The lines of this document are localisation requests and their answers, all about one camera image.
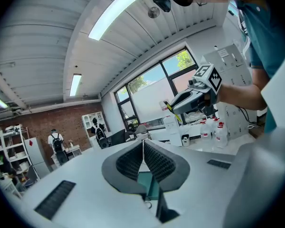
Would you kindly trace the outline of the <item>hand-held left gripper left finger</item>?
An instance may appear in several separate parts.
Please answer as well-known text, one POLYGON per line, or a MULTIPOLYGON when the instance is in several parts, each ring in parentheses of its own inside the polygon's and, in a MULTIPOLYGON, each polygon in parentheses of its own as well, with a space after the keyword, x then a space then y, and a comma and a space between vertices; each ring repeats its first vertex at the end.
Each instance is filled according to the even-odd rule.
POLYGON ((154 228, 157 219, 139 195, 118 192, 102 175, 102 163, 110 155, 130 146, 122 143, 107 149, 84 151, 33 185, 22 198, 21 207, 31 213, 61 182, 75 187, 51 221, 37 215, 38 227, 66 228, 154 228))

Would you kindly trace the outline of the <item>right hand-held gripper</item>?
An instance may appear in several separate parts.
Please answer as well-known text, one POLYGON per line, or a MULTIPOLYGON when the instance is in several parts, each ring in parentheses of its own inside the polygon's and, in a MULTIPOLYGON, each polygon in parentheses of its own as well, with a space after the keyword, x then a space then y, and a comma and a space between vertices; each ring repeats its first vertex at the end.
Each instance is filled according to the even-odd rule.
POLYGON ((170 103, 174 114, 196 110, 213 115, 222 78, 213 64, 201 65, 188 83, 188 89, 178 93, 170 103))

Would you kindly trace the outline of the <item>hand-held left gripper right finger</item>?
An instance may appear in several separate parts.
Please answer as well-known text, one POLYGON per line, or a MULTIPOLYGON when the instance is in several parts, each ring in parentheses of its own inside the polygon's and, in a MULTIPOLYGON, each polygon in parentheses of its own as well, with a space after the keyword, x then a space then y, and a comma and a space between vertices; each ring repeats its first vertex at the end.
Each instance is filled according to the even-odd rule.
POLYGON ((201 152, 145 140, 144 146, 148 145, 184 159, 190 172, 177 190, 162 194, 177 217, 143 228, 226 228, 227 208, 240 181, 240 155, 201 152))

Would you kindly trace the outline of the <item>green metal drawer box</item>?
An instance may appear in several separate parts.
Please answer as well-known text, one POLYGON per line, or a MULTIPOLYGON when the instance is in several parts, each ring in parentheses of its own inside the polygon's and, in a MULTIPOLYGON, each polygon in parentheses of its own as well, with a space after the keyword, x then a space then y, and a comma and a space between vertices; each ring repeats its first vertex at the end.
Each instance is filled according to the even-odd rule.
POLYGON ((159 184, 150 171, 139 172, 138 183, 146 188, 147 200, 158 200, 159 184))

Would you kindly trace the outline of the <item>person's right forearm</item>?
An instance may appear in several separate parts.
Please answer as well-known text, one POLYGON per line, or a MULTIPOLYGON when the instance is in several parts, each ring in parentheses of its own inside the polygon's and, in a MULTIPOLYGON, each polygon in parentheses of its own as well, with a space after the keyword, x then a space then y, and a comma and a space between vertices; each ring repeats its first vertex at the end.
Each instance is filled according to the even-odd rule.
POLYGON ((217 102, 223 102, 248 110, 264 110, 267 107, 256 85, 227 85, 222 84, 218 91, 217 102))

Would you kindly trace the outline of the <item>clear plastic bottle red label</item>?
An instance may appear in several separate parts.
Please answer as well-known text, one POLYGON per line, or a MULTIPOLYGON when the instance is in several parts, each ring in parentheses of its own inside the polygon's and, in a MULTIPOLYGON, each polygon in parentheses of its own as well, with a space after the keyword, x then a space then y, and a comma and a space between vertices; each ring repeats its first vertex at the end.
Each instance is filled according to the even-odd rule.
POLYGON ((228 144, 228 130, 223 122, 219 122, 215 130, 215 142, 218 148, 225 148, 228 144))
POLYGON ((200 122, 200 137, 204 147, 213 147, 212 128, 206 120, 200 122))
POLYGON ((215 134, 216 133, 216 129, 219 125, 219 122, 220 122, 220 119, 217 118, 217 117, 212 117, 212 125, 211 125, 211 130, 212 130, 212 133, 215 134))

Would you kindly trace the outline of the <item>black-framed window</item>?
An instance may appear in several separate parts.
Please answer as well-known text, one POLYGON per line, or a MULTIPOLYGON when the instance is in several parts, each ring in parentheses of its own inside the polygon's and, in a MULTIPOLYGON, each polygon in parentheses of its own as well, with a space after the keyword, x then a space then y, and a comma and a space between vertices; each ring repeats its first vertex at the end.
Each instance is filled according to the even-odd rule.
POLYGON ((140 124, 149 130, 163 128, 163 119, 170 112, 162 111, 159 102, 169 103, 185 90, 198 67, 192 53, 184 47, 118 89, 114 96, 126 129, 140 124))

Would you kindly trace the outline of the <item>white drawer cabinet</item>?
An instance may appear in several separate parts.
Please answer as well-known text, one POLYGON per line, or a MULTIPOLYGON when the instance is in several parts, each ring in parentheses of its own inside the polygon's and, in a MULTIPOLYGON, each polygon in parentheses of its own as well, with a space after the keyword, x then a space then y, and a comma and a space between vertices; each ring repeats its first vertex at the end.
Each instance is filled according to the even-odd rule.
POLYGON ((81 155, 82 152, 81 152, 80 146, 75 145, 75 146, 66 148, 66 154, 67 154, 68 159, 70 160, 74 157, 81 155))

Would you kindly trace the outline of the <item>grey chair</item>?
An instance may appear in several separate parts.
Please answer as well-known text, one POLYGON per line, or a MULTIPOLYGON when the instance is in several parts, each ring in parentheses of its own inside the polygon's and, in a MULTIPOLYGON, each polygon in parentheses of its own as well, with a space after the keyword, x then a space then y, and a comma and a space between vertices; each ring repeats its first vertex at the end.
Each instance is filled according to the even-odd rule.
POLYGON ((137 140, 145 140, 145 139, 152 139, 151 134, 149 133, 148 129, 145 125, 141 124, 137 127, 136 131, 134 132, 134 136, 137 140))

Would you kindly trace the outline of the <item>white pegboard panel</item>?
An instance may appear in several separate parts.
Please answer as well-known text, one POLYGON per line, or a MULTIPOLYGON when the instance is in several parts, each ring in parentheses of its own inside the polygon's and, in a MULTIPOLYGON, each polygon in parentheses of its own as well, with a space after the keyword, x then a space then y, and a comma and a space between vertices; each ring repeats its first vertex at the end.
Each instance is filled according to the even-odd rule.
MULTIPOLYGON (((236 45, 212 51, 201 58, 201 63, 211 63, 219 72, 222 82, 227 85, 248 86, 252 84, 248 66, 236 45)), ((219 102, 216 104, 218 117, 228 130, 232 140, 248 133, 248 126, 257 121, 257 111, 241 110, 234 105, 219 102)))

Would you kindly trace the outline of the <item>grey fridge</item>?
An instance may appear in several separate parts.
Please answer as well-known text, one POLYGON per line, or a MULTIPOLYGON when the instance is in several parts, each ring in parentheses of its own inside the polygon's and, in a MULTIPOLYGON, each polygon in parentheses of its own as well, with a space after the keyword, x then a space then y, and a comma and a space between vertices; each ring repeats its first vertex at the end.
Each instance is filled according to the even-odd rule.
POLYGON ((24 141, 29 159, 40 179, 52 172, 52 168, 46 160, 41 141, 34 137, 24 141))

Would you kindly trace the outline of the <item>white arched cabinet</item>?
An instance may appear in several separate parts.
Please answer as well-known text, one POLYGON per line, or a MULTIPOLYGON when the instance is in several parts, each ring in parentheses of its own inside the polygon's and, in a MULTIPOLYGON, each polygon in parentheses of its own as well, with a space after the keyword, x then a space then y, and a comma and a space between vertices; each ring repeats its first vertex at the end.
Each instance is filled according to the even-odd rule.
POLYGON ((109 147, 109 134, 102 112, 83 115, 82 122, 91 147, 95 149, 104 149, 109 147), (105 138, 100 138, 98 143, 96 136, 91 132, 91 129, 94 128, 95 130, 97 130, 97 128, 99 128, 99 125, 102 125, 104 127, 103 133, 105 135, 105 138))

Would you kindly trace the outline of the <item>white shelving rack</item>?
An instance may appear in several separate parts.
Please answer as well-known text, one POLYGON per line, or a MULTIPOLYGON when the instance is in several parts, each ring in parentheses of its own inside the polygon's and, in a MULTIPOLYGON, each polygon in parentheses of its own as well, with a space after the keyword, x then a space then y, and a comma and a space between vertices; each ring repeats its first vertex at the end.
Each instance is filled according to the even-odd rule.
POLYGON ((6 189, 20 194, 26 191, 24 185, 29 180, 27 174, 32 165, 25 146, 28 138, 28 129, 21 124, 0 130, 0 185, 4 180, 7 185, 12 182, 14 186, 7 186, 6 189))

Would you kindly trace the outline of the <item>round metal ceiling fixture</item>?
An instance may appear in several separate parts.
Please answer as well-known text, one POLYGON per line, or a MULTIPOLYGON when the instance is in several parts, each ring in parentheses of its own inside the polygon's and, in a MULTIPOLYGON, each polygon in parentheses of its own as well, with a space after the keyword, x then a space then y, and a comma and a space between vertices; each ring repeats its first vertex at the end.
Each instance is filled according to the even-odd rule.
POLYGON ((151 7, 148 9, 148 17, 151 19, 155 19, 160 14, 160 9, 158 7, 151 7))

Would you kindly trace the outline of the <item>person's teal shirt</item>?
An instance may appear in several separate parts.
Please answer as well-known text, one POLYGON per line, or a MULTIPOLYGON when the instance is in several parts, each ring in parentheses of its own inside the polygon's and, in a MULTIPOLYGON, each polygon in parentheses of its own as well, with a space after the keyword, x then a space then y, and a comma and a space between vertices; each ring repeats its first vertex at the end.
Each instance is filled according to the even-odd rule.
POLYGON ((235 0, 238 24, 249 37, 252 85, 261 91, 279 70, 285 59, 285 31, 263 0, 235 0))

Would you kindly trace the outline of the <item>short ceiling light panel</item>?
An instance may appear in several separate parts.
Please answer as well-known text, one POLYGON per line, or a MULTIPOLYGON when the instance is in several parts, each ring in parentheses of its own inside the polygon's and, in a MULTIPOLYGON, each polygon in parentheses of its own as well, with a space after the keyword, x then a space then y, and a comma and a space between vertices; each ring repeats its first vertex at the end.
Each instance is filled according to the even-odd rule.
POLYGON ((69 96, 73 97, 76 95, 79 83, 81 81, 81 74, 73 74, 72 82, 71 82, 71 87, 69 91, 69 96))

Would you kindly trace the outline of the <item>long ceiling light panel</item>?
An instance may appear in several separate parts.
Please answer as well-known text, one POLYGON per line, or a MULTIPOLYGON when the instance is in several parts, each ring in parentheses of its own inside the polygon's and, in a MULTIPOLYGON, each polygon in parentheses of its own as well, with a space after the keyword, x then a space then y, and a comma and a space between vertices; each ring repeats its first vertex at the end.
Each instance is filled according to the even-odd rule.
POLYGON ((92 27, 88 37, 99 41, 114 20, 136 0, 114 0, 92 27))

